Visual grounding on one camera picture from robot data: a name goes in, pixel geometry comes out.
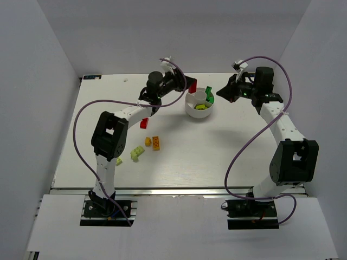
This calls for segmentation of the lime green lego brick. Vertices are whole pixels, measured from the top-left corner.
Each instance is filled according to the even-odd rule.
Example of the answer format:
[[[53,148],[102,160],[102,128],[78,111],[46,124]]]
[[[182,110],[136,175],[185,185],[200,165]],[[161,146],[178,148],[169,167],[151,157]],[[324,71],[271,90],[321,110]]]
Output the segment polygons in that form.
[[[208,107],[205,104],[201,104],[201,105],[196,105],[195,109],[199,110],[199,111],[202,111],[202,110],[208,109]]]

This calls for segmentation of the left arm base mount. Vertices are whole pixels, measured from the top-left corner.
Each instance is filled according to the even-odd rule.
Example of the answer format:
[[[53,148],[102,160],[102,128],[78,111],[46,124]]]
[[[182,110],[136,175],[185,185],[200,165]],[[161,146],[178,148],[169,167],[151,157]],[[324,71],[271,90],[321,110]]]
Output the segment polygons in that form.
[[[137,204],[135,200],[117,200],[129,222],[133,224],[137,214]],[[102,207],[86,200],[80,218],[80,226],[105,226],[105,227],[130,227],[120,209],[111,203],[111,207],[104,210]]]

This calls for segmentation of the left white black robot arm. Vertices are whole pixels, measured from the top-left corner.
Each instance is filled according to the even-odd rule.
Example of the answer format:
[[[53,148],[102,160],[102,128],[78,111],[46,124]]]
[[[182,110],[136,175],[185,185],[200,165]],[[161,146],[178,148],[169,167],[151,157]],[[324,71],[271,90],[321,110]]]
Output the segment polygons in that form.
[[[144,118],[151,117],[162,105],[161,98],[171,91],[184,92],[197,85],[197,80],[183,76],[177,69],[162,74],[153,71],[148,75],[146,86],[141,90],[139,100],[149,106],[134,105],[115,113],[102,112],[92,135],[92,146],[97,160],[97,180],[93,190],[88,192],[93,206],[102,216],[113,214],[116,205],[114,176],[117,158],[123,153],[128,129]]]

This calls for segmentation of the green lego plate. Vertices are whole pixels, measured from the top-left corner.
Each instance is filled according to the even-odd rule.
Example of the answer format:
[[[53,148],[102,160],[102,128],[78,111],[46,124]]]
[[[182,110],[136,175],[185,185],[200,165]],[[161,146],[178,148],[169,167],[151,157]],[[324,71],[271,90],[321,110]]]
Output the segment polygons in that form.
[[[206,89],[205,89],[205,93],[206,93],[206,98],[207,98],[207,99],[210,98],[211,90],[212,90],[212,88],[209,87],[209,86],[207,86]]]

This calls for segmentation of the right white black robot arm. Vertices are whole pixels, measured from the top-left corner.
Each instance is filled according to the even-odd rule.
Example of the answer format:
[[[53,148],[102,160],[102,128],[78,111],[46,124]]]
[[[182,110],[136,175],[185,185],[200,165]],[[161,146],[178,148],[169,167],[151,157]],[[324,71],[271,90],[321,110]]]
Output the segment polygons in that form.
[[[291,186],[312,181],[319,145],[299,132],[287,114],[287,106],[282,97],[273,92],[272,68],[257,67],[253,80],[239,66],[236,71],[227,85],[216,94],[229,102],[235,102],[239,98],[250,99],[252,106],[267,124],[260,132],[269,129],[272,133],[277,149],[269,163],[269,175],[255,185],[246,197],[246,200],[266,202],[280,196]]]

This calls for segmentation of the small red lego piece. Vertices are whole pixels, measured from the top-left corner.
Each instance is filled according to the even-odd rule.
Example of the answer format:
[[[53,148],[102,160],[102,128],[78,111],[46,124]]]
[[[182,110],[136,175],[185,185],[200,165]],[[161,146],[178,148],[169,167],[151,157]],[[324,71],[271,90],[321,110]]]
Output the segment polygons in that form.
[[[192,85],[189,87],[189,93],[190,93],[190,94],[195,93],[195,92],[196,92],[196,89],[197,89],[197,84],[196,84],[196,83],[192,84]]]

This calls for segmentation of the pale green lego brick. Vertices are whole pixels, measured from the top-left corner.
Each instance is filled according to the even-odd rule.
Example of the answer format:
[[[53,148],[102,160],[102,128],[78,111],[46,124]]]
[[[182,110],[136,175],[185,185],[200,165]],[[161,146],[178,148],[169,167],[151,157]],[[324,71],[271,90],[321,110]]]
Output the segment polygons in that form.
[[[131,156],[131,159],[134,161],[134,162],[137,162],[138,161],[138,157],[140,155],[142,155],[144,153],[144,148],[142,146],[137,146],[135,149],[133,149],[131,152],[130,152],[130,156]]]

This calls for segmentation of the small orange lego brick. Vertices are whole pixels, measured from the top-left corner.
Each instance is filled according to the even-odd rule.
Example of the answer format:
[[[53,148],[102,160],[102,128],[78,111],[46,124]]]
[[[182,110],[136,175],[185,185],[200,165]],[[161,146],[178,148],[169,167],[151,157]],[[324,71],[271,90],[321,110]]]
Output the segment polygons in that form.
[[[146,138],[145,138],[145,146],[146,146],[146,147],[151,146],[151,138],[150,138],[150,137],[146,137]]]

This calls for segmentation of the red lego brick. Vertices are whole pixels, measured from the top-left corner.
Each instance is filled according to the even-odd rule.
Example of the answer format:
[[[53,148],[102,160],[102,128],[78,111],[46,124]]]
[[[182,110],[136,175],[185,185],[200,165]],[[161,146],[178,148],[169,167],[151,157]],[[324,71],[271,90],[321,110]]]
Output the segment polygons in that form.
[[[149,122],[149,118],[144,118],[144,119],[140,122],[140,128],[141,128],[141,129],[147,129],[148,122]]]

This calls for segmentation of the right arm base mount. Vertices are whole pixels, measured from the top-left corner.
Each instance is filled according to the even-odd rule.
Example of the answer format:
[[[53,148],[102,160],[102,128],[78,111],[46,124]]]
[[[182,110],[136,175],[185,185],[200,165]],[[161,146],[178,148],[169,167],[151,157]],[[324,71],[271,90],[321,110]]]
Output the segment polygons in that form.
[[[279,229],[274,201],[226,200],[221,210],[227,213],[228,230]]]

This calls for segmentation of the orange yellow lego brick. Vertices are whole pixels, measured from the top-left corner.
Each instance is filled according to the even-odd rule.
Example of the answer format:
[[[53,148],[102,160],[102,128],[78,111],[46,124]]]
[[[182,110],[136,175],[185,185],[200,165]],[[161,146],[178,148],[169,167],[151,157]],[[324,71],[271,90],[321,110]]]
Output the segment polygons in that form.
[[[152,137],[152,147],[153,147],[154,151],[159,151],[160,150],[159,136],[153,136]]]

